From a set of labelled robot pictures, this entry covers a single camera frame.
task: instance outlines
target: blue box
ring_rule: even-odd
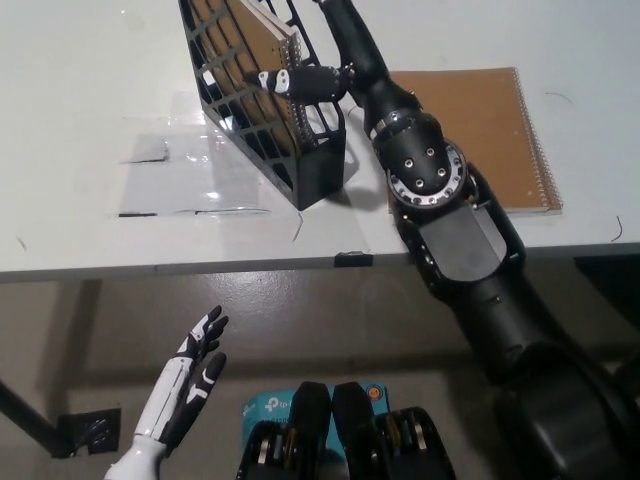
[[[389,412],[389,395],[387,387],[383,383],[361,383],[360,386],[369,395],[374,415]],[[327,388],[329,389],[329,395],[333,397],[334,385],[327,385]],[[244,417],[242,422],[242,443],[244,446],[247,445],[251,431],[258,422],[269,420],[287,423],[294,393],[296,393],[295,390],[259,393],[245,404],[242,409],[242,416]],[[327,436],[327,458],[333,457],[335,459],[335,456],[341,461],[345,460],[344,449],[338,438],[338,432],[332,417],[329,435]]]

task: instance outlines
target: tp-link logo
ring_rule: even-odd
[[[256,404],[252,404],[251,406],[249,405],[245,405],[244,406],[244,410],[242,410],[242,416],[246,417],[247,413],[249,413],[251,410],[253,410],[254,408],[256,408]]]
[[[278,398],[271,397],[269,400],[267,400],[267,404],[264,406],[264,408],[266,408],[270,412],[273,412],[273,410],[276,408],[287,408],[290,406],[291,405],[289,404],[289,402],[281,402],[280,400],[278,400]]]
[[[276,397],[271,397],[269,399],[269,401],[267,402],[267,404],[264,406],[264,408],[266,408],[270,412],[273,412],[273,409],[276,408],[279,403],[280,402],[278,401],[278,399]]]

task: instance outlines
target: floor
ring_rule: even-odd
[[[528,275],[594,355],[614,362],[637,346],[638,333],[572,262],[532,263]],[[163,478],[234,478],[245,400],[302,380],[351,379],[386,383],[394,409],[425,408],[459,479],[518,478],[486,382],[411,267],[0,285],[0,377],[49,418],[121,407],[122,453],[164,362],[217,303],[231,317],[228,368]],[[2,478],[98,480],[117,458],[51,460],[0,417]]]

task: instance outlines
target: white table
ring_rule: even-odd
[[[296,4],[321,61],[337,64],[317,5]],[[532,254],[640,252],[640,2],[356,5],[391,69],[519,68],[564,199],[560,216],[514,220]],[[117,217],[129,190],[152,188],[132,187],[136,167],[122,164],[141,135],[209,128],[217,137],[197,125],[177,0],[4,2],[0,64],[0,280],[324,267],[351,251],[406,261],[379,167],[354,126],[353,208],[323,201],[300,218],[256,177],[270,214]],[[224,140],[214,140],[212,161],[243,164]],[[612,243],[617,217],[623,234]]]

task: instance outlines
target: spiral notebook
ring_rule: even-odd
[[[512,213],[560,213],[562,201],[515,68],[394,72]]]
[[[253,87],[244,82],[246,72],[300,65],[298,32],[258,0],[191,0],[190,3],[196,26],[207,23],[211,16],[216,19],[203,30],[200,42],[208,60],[229,57],[221,66],[211,68],[222,93],[237,95],[253,124],[273,123],[273,137],[284,153],[299,154],[313,142],[304,106],[260,90],[246,94],[247,88]]]

